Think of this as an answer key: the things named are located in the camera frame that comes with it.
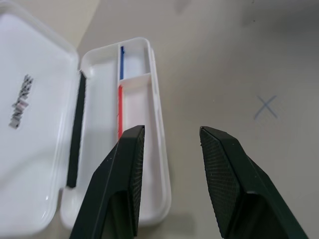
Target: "x mark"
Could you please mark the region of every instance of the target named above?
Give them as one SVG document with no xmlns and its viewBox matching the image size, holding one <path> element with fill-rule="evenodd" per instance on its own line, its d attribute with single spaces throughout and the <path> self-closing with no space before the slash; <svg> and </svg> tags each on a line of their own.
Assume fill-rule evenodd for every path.
<svg viewBox="0 0 319 239">
<path fill-rule="evenodd" d="M 261 111 L 263 111 L 264 108 L 267 108 L 267 109 L 270 111 L 270 113 L 273 114 L 273 116 L 274 116 L 275 118 L 278 118 L 277 115 L 275 114 L 275 112 L 273 112 L 273 110 L 269 107 L 269 103 L 270 103 L 271 101 L 273 101 L 277 96 L 272 96 L 267 102 L 265 102 L 260 96 L 257 96 L 257 97 L 258 97 L 258 99 L 259 99 L 264 105 L 263 105 L 263 106 L 260 108 L 260 110 L 258 110 L 258 112 L 255 114 L 255 119 L 258 117 L 258 115 L 261 113 Z"/>
</svg>

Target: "box lid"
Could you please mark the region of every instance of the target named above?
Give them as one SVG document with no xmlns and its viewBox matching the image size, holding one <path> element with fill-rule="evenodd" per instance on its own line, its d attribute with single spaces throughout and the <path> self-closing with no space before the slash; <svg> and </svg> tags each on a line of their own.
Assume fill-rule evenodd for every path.
<svg viewBox="0 0 319 239">
<path fill-rule="evenodd" d="M 65 186 L 79 84 L 76 50 L 0 1 L 0 237 L 45 228 Z"/>
</svg>

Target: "textured grip pad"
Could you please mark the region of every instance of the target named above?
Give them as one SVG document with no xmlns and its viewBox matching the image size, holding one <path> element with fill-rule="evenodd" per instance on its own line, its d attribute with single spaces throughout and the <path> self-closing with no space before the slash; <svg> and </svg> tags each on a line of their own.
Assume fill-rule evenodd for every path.
<svg viewBox="0 0 319 239">
<path fill-rule="evenodd" d="M 131 195 L 131 205 L 133 207 L 133 218 L 135 223 L 133 225 L 134 234 L 137 236 L 140 205 L 141 205 L 141 193 L 142 193 L 142 176 L 143 176 L 143 155 L 144 155 L 144 138 L 145 129 L 143 128 L 139 138 L 137 139 L 135 157 L 132 168 L 132 175 L 130 180 L 129 193 Z"/>
<path fill-rule="evenodd" d="M 208 192 L 221 236 L 226 238 L 236 215 L 242 190 L 219 140 L 201 129 L 200 141 Z"/>
</svg>

